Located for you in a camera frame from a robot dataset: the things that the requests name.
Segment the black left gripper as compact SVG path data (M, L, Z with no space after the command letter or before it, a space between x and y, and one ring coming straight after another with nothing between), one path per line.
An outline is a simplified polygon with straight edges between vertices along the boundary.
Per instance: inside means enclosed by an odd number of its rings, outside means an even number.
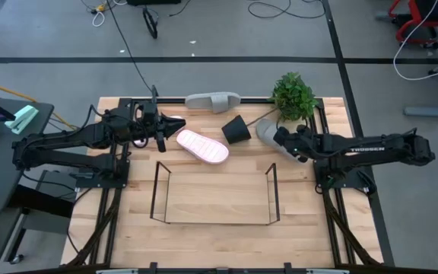
M146 148L150 137L154 137L159 152L166 151L164 138L169 139L172 135L178 134L186 125L186 121L181 116L162 115L160 118L157 113L153 116L137 118L136 122L141 127L144 138L136 140L135 147Z

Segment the grey slide sandal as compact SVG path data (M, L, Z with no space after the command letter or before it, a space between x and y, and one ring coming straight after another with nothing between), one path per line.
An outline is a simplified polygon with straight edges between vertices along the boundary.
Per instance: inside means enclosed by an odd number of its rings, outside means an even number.
M257 137L267 146L273 148L277 152L280 152L283 156L287 157L290 161L300 163L298 158L289 154L285 147L280 146L275 140L274 136L277 133L276 123L269 119L261 119L256 123L255 132Z
M211 110L213 113L223 113L241 104L241 96L233 92L212 92L191 94L185 98L189 109Z

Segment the green artificial plant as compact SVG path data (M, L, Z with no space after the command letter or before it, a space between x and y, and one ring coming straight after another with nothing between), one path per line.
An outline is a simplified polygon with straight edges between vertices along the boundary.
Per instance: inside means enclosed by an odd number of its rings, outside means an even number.
M313 90L307 86L299 72L288 72L275 82L269 102L272 112L278 112L278 122L306 120L314 115L318 105Z

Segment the black box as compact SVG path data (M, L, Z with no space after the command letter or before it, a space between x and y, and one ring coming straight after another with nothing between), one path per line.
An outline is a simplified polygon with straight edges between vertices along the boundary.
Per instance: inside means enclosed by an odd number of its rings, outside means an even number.
M176 5L182 0L126 0L129 5Z

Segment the mint green stapler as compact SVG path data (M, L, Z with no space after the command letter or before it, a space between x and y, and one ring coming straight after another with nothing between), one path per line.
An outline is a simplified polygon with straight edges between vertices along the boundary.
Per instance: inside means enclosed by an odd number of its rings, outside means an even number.
M16 112L13 121L5 122L5 126L14 134L19 135L39 113L39 110L31 105L27 105Z

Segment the red and black cart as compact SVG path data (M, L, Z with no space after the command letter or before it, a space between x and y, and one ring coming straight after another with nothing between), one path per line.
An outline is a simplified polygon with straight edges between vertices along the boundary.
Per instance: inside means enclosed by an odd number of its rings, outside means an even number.
M417 44L425 49L438 49L438 0L408 0L408 13L395 13L402 0L394 0L388 11L375 16L377 21L387 21L398 29L396 40Z

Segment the black aluminium table frame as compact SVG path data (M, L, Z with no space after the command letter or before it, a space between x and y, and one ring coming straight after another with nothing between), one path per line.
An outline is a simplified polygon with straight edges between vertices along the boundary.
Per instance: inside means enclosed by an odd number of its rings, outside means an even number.
M186 119L186 128L218 138L227 144L221 127L241 115L246 123L273 108L266 97L247 97L233 110L213 114L208 110L189 110L183 103L160 103L166 115ZM160 153L155 141L139 150L131 145L129 184L122 190L114 236L106 227L95 264L105 263L107 240L113 242L109 266L112 268L148 268L157 263L160 269L278 269L284 263L293 268L332 268L338 248L338 263L349 263L341 231L327 221L324 201L316 193L316 178L311 161L295 165L273 148L252 138L230 148L231 156L223 164L201 164L175 143L166 141L167 152ZM276 163L281 220L273 225L167 225L150 219L151 197L157 161L172 172L265 175ZM91 190L79 199L70 222L69 234L76 247L83 248L94 232L102 190ZM372 258L382 262L370 202L357 190L341 190L348 224ZM329 225L334 225L337 245L331 243Z

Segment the light grey bracket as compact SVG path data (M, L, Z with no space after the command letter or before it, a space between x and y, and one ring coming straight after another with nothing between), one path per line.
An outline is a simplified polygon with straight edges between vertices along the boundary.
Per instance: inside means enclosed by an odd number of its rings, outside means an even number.
M101 269L97 270L95 274L139 274L139 269Z
M345 269L308 268L306 274L350 274L350 271Z

